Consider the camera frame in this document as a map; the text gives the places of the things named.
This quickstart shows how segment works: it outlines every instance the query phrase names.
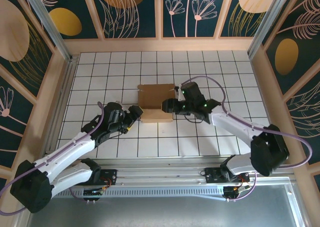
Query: white tile floor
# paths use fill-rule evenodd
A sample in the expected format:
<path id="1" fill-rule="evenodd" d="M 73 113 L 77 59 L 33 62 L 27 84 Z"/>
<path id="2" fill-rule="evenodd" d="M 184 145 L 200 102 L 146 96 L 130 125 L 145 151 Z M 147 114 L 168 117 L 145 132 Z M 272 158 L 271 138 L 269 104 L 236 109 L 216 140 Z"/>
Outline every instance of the white tile floor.
<path id="1" fill-rule="evenodd" d="M 82 53 L 57 147 L 65 145 L 83 125 L 101 114 L 98 101 L 137 104 L 139 84 L 178 85 L 197 75 L 212 77 L 224 87 L 226 105 L 232 112 L 269 125 L 245 51 Z M 195 82 L 207 99 L 222 101 L 222 92 L 214 82 L 205 78 Z M 137 121 L 127 134 L 106 141 L 83 158 L 217 156 L 249 151 L 244 142 L 222 128 L 174 116 L 170 123 Z"/>

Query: cardboard box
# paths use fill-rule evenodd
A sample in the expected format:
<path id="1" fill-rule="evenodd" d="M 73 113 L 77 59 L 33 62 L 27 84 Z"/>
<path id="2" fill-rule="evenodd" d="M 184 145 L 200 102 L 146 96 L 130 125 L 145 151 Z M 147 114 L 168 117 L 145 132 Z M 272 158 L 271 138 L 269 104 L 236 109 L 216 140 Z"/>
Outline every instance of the cardboard box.
<path id="1" fill-rule="evenodd" d="M 165 123 L 173 120 L 172 113 L 161 110 L 162 102 L 175 98 L 175 85 L 166 84 L 139 84 L 138 105 L 143 110 L 140 119 L 143 123 Z"/>

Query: brown cardboard box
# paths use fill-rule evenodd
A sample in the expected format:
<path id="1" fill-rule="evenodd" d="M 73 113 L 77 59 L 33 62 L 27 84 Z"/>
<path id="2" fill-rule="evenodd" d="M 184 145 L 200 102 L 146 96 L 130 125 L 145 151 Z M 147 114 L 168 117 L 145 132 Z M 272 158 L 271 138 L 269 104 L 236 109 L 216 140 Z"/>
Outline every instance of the brown cardboard box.
<path id="1" fill-rule="evenodd" d="M 138 105 L 143 110 L 140 117 L 143 123 L 165 123 L 173 120 L 173 114 L 163 112 L 161 105 L 166 99 L 175 98 L 174 88 L 173 83 L 138 85 Z"/>

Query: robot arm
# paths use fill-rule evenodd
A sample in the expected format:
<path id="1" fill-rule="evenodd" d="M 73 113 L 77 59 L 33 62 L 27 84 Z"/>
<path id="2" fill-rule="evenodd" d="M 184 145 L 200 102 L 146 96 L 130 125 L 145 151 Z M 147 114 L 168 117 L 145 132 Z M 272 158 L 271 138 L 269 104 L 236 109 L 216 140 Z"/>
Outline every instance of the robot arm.
<path id="1" fill-rule="evenodd" d="M 22 162 L 16 171 L 16 178 L 34 167 L 40 167 L 13 183 L 11 194 L 31 213 L 36 213 L 59 192 L 79 183 L 96 183 L 100 178 L 101 167 L 93 160 L 83 159 L 77 165 L 67 167 L 107 141 L 110 134 L 126 134 L 143 113 L 137 105 L 132 105 L 128 111 L 123 110 L 119 103 L 110 102 L 103 108 L 103 120 L 94 132 L 92 130 L 98 125 L 101 115 L 83 126 L 81 132 L 69 143 L 53 153 L 33 163 L 27 160 Z"/>
<path id="2" fill-rule="evenodd" d="M 193 114 L 197 119 L 210 125 L 224 128 L 251 148 L 251 153 L 233 155 L 221 164 L 220 174 L 227 180 L 252 171 L 269 176 L 289 157 L 289 151 L 282 136 L 253 128 L 279 131 L 275 125 L 266 127 L 250 122 L 230 111 L 225 112 L 220 102 L 214 99 L 206 100 L 195 82 L 188 82 L 179 89 L 176 88 L 176 91 L 179 93 L 178 99 L 171 98 L 162 103 L 164 112 L 187 116 Z"/>

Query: white grid tile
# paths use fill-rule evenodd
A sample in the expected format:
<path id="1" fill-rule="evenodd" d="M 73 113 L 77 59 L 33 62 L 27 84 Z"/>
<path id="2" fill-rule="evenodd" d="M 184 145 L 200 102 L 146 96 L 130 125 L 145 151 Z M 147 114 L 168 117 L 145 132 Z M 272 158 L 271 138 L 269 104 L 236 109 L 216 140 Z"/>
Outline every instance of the white grid tile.
<path id="1" fill-rule="evenodd" d="M 255 76 L 245 51 L 146 51 L 84 53 L 80 57 L 60 129 L 58 147 L 101 114 L 97 102 L 119 101 L 128 108 L 138 102 L 139 84 L 181 84 L 197 75 L 218 81 L 226 92 L 227 109 L 248 120 L 269 125 Z M 206 99 L 222 101 L 221 89 L 205 78 L 194 80 Z M 195 121 L 194 115 L 187 117 Z M 250 151 L 223 128 L 191 123 L 174 115 L 169 123 L 137 121 L 127 134 L 114 137 L 81 158 L 146 158 L 214 156 Z"/>

